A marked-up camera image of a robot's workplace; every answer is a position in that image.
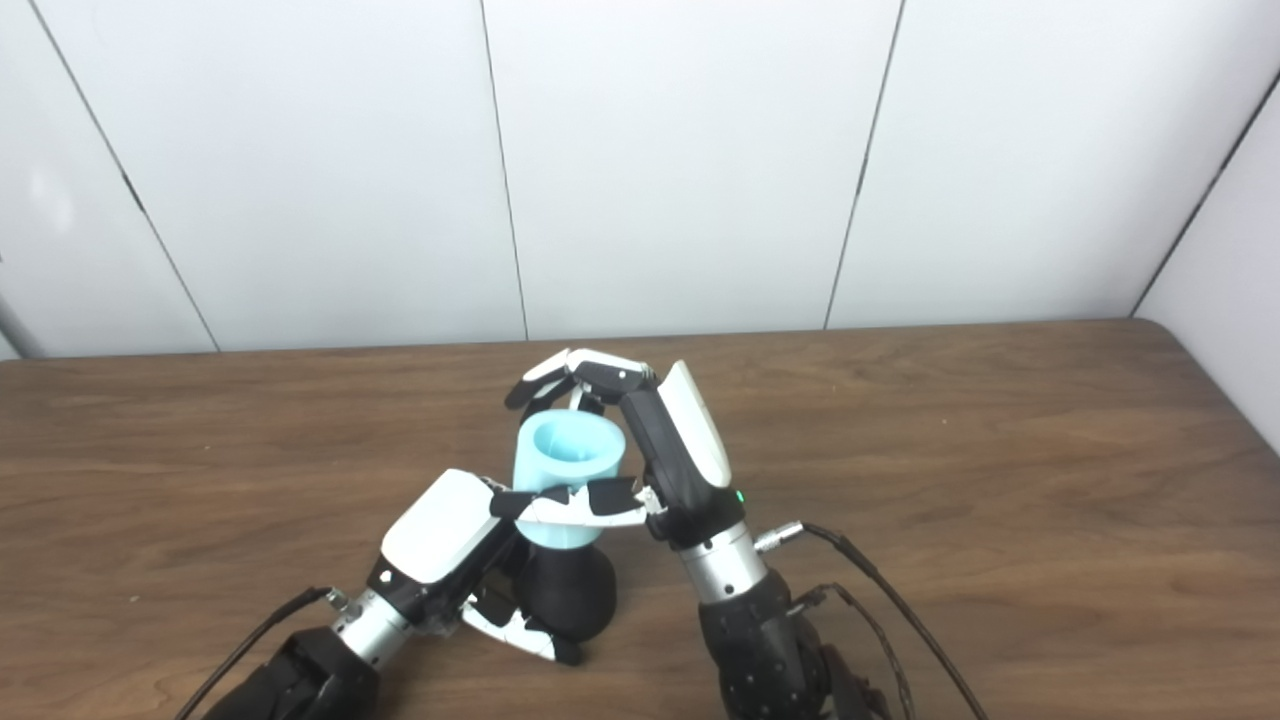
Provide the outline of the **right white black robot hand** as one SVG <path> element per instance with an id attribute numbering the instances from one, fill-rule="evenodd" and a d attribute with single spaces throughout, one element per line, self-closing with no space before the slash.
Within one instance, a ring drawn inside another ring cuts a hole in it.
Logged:
<path id="1" fill-rule="evenodd" d="M 563 348 L 527 370 L 506 406 L 530 419 L 563 396 L 570 409 L 595 416 L 620 407 L 643 474 L 591 479 L 577 489 L 507 491 L 490 501 L 490 515 L 594 530 L 645 525 L 677 551 L 709 544 L 744 520 L 723 442 L 685 361 L 659 375 L 645 363 Z"/>

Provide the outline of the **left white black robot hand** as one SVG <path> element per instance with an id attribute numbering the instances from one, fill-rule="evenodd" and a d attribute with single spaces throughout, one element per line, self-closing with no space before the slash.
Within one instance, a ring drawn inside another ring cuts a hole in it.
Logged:
<path id="1" fill-rule="evenodd" d="M 504 487 L 449 469 L 390 525 L 366 591 L 334 630 L 375 669 L 416 635 L 448 637 L 458 626 L 564 666 L 582 646 L 553 632 L 517 592 L 535 551 L 515 523 L 492 515 Z"/>

